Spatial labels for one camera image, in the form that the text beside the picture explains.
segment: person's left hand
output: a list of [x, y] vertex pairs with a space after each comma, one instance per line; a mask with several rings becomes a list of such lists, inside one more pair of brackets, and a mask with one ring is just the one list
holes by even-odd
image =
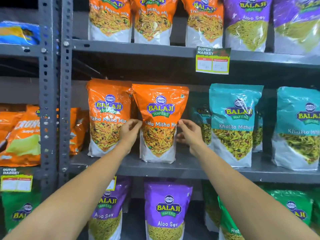
[[137, 119], [130, 119], [121, 126], [120, 129], [120, 140], [122, 146], [124, 146], [129, 154], [134, 142], [137, 139], [137, 134], [142, 126], [142, 121]]

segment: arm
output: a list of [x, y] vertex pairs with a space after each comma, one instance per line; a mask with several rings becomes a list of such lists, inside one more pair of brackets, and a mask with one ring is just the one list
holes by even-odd
[[319, 240], [305, 223], [220, 158], [202, 141], [201, 129], [180, 120], [178, 141], [187, 143], [246, 240]]
[[53, 193], [4, 240], [22, 236], [25, 240], [77, 239], [122, 159], [130, 152], [141, 125], [141, 121], [133, 119], [122, 125], [121, 140], [112, 151]]

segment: hand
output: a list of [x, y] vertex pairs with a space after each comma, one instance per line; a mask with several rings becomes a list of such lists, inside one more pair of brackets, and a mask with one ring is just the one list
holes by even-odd
[[202, 140], [201, 128], [191, 120], [184, 119], [178, 121], [178, 126], [182, 132], [177, 135], [177, 141], [189, 145], [190, 153], [196, 156], [196, 151], [205, 144]]
[[120, 140], [122, 147], [128, 150], [127, 154], [131, 151], [134, 142], [137, 139], [137, 134], [142, 126], [142, 121], [137, 119], [130, 119], [121, 126]]

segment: forearm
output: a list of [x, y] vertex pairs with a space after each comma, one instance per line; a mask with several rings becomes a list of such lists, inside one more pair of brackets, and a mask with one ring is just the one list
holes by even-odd
[[5, 240], [76, 239], [116, 174], [127, 150], [121, 142], [70, 180], [23, 220]]
[[319, 240], [298, 217], [205, 144], [197, 151], [202, 168], [246, 240]]

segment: price tag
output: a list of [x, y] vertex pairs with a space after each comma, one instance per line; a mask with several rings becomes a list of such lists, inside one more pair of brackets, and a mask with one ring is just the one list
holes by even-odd
[[116, 182], [117, 182], [117, 176], [114, 176], [109, 186], [106, 188], [106, 191], [114, 191], [116, 188]]
[[32, 181], [32, 175], [2, 175], [0, 191], [30, 192]]
[[229, 74], [231, 48], [206, 48], [197, 46], [195, 71], [212, 74]]

